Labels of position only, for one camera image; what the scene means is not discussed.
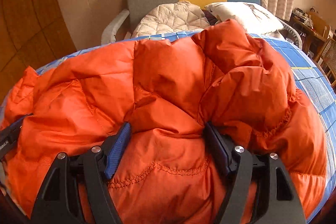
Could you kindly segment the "rattan wooden chair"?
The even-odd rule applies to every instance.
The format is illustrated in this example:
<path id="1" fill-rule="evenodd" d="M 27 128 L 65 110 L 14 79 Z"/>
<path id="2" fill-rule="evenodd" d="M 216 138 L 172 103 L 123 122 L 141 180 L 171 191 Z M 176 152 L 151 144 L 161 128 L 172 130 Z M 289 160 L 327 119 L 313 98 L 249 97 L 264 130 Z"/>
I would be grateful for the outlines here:
<path id="1" fill-rule="evenodd" d="M 335 89 L 335 40 L 332 38 L 327 39 L 322 49 L 314 58 L 316 63 L 321 61 L 319 65 L 322 73 L 329 80 L 331 87 Z"/>

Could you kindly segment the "wooden desk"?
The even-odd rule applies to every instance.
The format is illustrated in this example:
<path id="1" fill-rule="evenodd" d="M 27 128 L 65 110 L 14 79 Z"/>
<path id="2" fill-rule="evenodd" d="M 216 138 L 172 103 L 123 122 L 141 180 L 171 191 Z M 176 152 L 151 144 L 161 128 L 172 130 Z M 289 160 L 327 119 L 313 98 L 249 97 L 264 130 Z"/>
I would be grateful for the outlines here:
<path id="1" fill-rule="evenodd" d="M 331 37 L 331 27 L 316 12 L 303 12 L 294 9 L 291 12 L 290 24 L 298 31 L 302 40 L 302 50 L 311 52 L 317 57 L 327 40 Z"/>

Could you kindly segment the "white printed pillow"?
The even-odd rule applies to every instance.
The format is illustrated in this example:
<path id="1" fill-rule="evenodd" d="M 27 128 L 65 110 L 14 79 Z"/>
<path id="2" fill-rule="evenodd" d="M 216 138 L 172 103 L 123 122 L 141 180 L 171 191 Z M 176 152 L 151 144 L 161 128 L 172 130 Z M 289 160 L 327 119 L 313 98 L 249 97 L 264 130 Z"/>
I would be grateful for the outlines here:
<path id="1" fill-rule="evenodd" d="M 276 16 L 256 3 L 214 2 L 205 8 L 221 22 L 236 20 L 251 34 L 269 34 L 284 28 Z"/>

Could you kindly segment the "cream quilted jacket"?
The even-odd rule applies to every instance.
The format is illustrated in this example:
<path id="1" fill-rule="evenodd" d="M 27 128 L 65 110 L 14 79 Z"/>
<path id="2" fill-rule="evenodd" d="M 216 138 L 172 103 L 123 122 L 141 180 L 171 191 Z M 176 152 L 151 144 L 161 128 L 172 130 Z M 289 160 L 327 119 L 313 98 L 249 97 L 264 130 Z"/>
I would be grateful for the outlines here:
<path id="1" fill-rule="evenodd" d="M 201 31 L 209 27 L 202 9 L 189 1 L 162 4 L 145 15 L 132 33 L 132 38 L 180 31 Z"/>

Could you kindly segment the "white bed side rail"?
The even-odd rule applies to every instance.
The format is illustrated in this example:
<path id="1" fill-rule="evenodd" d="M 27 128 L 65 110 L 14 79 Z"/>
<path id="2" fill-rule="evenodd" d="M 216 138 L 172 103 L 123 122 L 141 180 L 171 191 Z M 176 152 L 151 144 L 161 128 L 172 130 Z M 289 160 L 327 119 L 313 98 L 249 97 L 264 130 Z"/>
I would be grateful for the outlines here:
<path id="1" fill-rule="evenodd" d="M 116 42 L 116 35 L 120 27 L 126 21 L 130 12 L 123 9 L 111 22 L 106 26 L 101 35 L 101 45 L 107 45 Z"/>

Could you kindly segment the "grey bed side rail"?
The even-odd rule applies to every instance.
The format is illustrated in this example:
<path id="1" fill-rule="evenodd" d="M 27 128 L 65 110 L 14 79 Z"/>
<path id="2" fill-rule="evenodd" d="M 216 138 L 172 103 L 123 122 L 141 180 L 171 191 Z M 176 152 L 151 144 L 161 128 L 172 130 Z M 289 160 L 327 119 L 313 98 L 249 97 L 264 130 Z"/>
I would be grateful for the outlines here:
<path id="1" fill-rule="evenodd" d="M 296 45 L 300 50 L 302 50 L 303 42 L 302 42 L 302 39 L 299 33 L 292 26 L 290 26 L 287 22 L 281 19 L 278 19 L 278 20 L 283 25 L 283 29 L 288 32 L 293 44 Z"/>

